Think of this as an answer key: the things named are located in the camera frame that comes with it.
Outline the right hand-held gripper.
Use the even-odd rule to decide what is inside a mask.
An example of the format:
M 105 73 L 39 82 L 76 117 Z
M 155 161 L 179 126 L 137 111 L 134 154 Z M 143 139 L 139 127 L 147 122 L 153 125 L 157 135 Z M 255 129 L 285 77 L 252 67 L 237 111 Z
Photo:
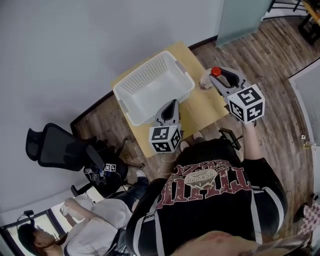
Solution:
M 248 124 L 263 117 L 265 114 L 265 97 L 258 86 L 253 84 L 232 94 L 234 87 L 242 86 L 247 79 L 242 72 L 236 69 L 229 67 L 221 67 L 220 69 L 221 75 L 225 79 L 212 74 L 209 75 L 209 78 L 219 94 L 227 97 L 230 113 L 243 124 Z

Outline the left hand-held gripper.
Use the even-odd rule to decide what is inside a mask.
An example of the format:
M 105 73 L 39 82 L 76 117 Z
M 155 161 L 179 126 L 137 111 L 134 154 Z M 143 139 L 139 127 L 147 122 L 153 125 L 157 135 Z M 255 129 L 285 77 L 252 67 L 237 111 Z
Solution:
M 148 141 L 156 153 L 174 153 L 182 140 L 179 102 L 166 103 L 155 115 L 155 124 L 149 128 Z

